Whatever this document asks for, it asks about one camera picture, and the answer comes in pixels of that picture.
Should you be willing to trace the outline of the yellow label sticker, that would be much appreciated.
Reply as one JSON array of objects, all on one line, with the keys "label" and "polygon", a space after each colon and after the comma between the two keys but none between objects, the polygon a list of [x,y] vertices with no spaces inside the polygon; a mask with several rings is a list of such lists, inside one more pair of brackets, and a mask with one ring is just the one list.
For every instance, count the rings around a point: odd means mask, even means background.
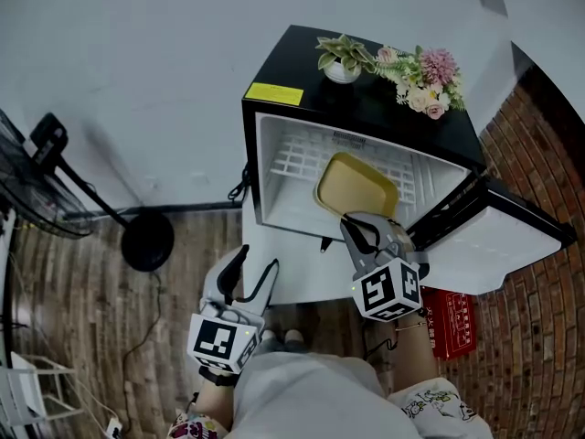
[{"label": "yellow label sticker", "polygon": [[303,98],[303,90],[270,83],[253,82],[246,91],[244,98],[299,106]]}]

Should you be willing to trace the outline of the small potted plant white pot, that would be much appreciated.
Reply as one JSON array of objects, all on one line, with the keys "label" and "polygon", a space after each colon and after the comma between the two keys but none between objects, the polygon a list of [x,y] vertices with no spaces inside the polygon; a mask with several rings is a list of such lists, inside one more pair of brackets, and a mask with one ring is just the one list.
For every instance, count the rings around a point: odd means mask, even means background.
[{"label": "small potted plant white pot", "polygon": [[317,68],[334,83],[351,84],[363,71],[370,74],[376,71],[376,61],[362,42],[347,35],[318,37],[317,42],[315,48],[323,51]]}]

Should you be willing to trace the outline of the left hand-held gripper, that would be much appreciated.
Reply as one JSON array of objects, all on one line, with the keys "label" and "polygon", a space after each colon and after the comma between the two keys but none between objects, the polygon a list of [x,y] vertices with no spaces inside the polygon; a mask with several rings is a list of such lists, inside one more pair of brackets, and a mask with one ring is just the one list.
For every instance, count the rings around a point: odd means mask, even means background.
[{"label": "left hand-held gripper", "polygon": [[266,266],[250,295],[234,300],[249,250],[248,244],[242,244],[207,272],[202,306],[191,316],[186,343],[186,354],[200,366],[240,374],[261,342],[262,316],[271,300],[279,261]]}]

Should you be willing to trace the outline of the person's grey clothing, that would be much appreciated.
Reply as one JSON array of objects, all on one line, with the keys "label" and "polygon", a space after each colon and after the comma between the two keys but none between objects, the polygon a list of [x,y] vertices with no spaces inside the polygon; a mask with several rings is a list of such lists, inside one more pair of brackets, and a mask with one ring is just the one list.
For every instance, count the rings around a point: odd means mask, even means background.
[{"label": "person's grey clothing", "polygon": [[417,439],[357,358],[273,352],[248,362],[225,439]]}]

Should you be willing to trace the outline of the person's right shoe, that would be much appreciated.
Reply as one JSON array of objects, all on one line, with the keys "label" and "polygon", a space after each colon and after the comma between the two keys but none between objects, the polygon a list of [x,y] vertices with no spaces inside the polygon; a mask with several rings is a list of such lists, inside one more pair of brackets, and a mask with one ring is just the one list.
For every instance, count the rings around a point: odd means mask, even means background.
[{"label": "person's right shoe", "polygon": [[303,334],[297,329],[286,332],[283,346],[287,352],[292,353],[304,353],[307,350]]}]

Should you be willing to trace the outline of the white metal rack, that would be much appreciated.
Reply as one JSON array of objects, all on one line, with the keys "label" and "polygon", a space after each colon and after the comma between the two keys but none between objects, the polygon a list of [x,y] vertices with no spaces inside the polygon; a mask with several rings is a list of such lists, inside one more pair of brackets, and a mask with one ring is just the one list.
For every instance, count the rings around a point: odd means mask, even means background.
[{"label": "white metal rack", "polygon": [[82,414],[82,406],[66,400],[63,382],[77,372],[45,356],[10,352],[11,366],[0,366],[0,424],[32,426]]}]

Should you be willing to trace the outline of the person's right forearm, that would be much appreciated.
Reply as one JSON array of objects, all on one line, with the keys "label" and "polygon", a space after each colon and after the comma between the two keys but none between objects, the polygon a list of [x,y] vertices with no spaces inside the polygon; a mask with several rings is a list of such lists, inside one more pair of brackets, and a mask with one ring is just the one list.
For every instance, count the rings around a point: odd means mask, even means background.
[{"label": "person's right forearm", "polygon": [[393,386],[402,391],[438,377],[426,319],[417,314],[398,320]]}]

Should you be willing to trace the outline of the white cartoon print sleeve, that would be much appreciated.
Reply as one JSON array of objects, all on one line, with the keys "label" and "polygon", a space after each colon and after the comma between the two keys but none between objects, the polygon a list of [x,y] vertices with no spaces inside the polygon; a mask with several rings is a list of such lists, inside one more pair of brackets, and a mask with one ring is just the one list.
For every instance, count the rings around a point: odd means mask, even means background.
[{"label": "white cartoon print sleeve", "polygon": [[445,378],[393,392],[388,400],[408,417],[421,439],[494,439],[487,422]]}]

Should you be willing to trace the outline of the yellow tray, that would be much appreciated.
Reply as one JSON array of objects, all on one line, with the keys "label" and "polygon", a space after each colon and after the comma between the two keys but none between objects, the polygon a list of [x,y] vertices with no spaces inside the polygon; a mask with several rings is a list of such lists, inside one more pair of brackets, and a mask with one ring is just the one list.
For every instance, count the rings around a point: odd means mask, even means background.
[{"label": "yellow tray", "polygon": [[332,154],[318,174],[311,192],[320,210],[306,221],[305,231],[337,239],[339,224],[353,212],[380,215],[401,224],[397,185],[378,169],[346,152]]}]

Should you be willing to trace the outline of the white-lined appliance door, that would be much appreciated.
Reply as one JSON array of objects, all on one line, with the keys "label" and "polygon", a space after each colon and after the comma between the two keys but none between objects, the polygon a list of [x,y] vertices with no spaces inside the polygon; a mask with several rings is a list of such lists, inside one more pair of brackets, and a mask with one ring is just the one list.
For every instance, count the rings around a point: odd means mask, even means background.
[{"label": "white-lined appliance door", "polygon": [[499,289],[506,276],[577,240],[576,231],[493,177],[479,178],[451,204],[419,219],[409,234],[427,253],[421,284],[470,295]]}]

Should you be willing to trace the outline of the black mini fridge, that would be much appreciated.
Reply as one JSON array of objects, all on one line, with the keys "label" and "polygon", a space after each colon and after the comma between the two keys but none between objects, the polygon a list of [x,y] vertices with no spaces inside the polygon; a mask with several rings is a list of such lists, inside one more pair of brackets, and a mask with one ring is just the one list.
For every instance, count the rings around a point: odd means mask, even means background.
[{"label": "black mini fridge", "polygon": [[306,221],[320,214],[311,196],[315,181],[271,172],[276,147],[288,129],[351,134],[428,159],[435,198],[422,207],[398,205],[398,218],[408,234],[427,213],[451,204],[479,178],[489,177],[467,112],[451,111],[432,120],[398,105],[393,86],[369,73],[351,84],[334,83],[317,68],[320,36],[316,28],[289,27],[253,80],[302,89],[299,106],[242,100],[249,197],[257,224],[320,238],[321,252],[333,241],[344,243],[341,231],[337,239],[305,231]]}]

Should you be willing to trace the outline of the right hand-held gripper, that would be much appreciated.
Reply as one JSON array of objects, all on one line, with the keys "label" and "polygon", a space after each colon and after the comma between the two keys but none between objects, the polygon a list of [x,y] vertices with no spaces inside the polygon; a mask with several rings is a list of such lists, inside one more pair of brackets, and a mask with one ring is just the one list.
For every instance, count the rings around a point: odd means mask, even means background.
[{"label": "right hand-held gripper", "polygon": [[391,322],[422,308],[420,281],[429,273],[417,252],[400,257],[393,221],[382,215],[351,212],[340,230],[356,268],[351,295],[361,316]]}]

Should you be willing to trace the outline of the black wristband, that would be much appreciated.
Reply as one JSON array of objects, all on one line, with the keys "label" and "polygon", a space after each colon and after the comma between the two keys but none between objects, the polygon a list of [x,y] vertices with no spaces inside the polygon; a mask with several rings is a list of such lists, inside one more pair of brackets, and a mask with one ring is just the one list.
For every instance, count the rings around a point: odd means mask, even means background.
[{"label": "black wristband", "polygon": [[218,373],[213,372],[206,366],[201,366],[198,373],[205,380],[213,383],[218,387],[235,387],[239,380],[239,375],[235,375],[231,372],[220,370]]}]

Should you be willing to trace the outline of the person's left forearm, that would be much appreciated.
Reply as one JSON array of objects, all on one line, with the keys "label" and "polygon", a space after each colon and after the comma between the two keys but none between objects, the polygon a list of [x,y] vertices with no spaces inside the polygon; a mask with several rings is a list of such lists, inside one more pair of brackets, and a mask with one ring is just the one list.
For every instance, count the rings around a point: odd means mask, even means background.
[{"label": "person's left forearm", "polygon": [[233,386],[218,386],[204,380],[193,413],[206,415],[229,431],[234,421],[234,390]]}]

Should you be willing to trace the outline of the pink artificial flower bouquet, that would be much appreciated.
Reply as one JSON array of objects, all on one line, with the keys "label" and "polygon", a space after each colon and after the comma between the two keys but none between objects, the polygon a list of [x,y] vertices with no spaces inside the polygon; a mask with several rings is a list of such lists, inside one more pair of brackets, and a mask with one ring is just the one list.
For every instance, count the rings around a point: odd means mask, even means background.
[{"label": "pink artificial flower bouquet", "polygon": [[417,46],[408,53],[384,46],[375,61],[376,74],[395,85],[398,105],[432,120],[465,110],[461,71],[447,49]]}]

